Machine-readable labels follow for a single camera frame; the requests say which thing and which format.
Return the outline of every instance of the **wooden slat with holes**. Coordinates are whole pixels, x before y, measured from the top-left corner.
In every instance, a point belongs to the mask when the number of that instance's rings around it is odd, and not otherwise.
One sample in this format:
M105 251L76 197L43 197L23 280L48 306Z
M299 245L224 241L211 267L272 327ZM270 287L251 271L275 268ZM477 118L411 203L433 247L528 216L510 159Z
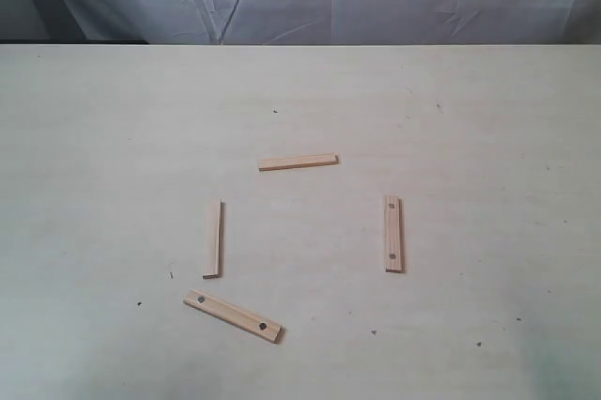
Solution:
M282 330L282 325L272 320L246 311L200 290L188 292L188 295L184 298L184 303L273 343L277 341Z
M334 165L338 163L335 153L298 156L296 158L263 159L259 161L259 172L269 170L284 170L286 168L317 167L319 165Z
M203 278L219 278L222 275L223 246L223 203L221 200L208 205L207 210L207 248Z
M397 196L384 197L384 265L386 271L403 273L404 237L403 237L403 203Z

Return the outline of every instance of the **wooden slat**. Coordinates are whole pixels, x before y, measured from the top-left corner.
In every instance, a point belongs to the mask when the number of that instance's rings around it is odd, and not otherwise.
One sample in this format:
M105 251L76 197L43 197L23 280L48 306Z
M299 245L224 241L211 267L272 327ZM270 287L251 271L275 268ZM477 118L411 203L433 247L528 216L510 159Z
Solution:
M203 278L219 278L222 276L223 246L223 203L221 200L208 205L207 210L207 248L205 249L205 265Z
M403 202L397 196L384 197L384 229L386 271L403 273L404 240L403 240Z
M263 159L259 161L259 172L286 168L317 167L336 163L338 163L338 156L335 153L298 156L296 158Z
M277 341L278 335L282 330L282 325L200 290L191 290L188 292L188 295L184 298L184 303L273 343Z

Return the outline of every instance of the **white tabletop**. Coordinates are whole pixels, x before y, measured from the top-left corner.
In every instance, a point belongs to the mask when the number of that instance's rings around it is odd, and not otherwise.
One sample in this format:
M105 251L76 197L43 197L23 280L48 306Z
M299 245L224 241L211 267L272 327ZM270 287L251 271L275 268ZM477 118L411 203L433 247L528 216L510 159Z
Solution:
M3 46L0 89L0 398L601 398L601 47Z

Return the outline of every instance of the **wooden strip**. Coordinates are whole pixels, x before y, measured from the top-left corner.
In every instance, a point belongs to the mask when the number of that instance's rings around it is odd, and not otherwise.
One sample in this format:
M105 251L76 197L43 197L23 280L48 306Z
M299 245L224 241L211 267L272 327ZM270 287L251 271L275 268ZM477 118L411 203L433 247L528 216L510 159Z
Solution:
M204 279L222 276L223 203L221 200L208 205L207 248L205 249Z
M188 295L184 298L184 303L273 343L277 341L282 330L282 325L200 290L191 290L188 292Z
M384 197L384 234L385 247L384 265L386 271L403 273L403 203L397 196Z
M317 167L319 165L335 165L338 156L335 153L299 156L296 158L263 159L259 161L259 172L283 170L285 168Z

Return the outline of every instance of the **wooden stick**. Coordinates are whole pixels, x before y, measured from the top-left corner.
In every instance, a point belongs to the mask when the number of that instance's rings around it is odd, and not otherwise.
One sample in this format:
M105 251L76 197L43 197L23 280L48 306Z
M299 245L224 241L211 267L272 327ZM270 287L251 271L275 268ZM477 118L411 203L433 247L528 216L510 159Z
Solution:
M184 303L273 343L277 341L278 335L282 330L282 325L200 290L191 290L188 292L188 295L184 298Z
M397 196L384 197L384 266L386 271L403 273L404 244L403 244L403 203Z
M214 201L207 211L207 248L205 249L204 279L222 276L223 203Z
M338 156L334 153L298 156L296 158L263 159L259 161L259 172L283 170L285 168L317 167L319 165L335 165Z

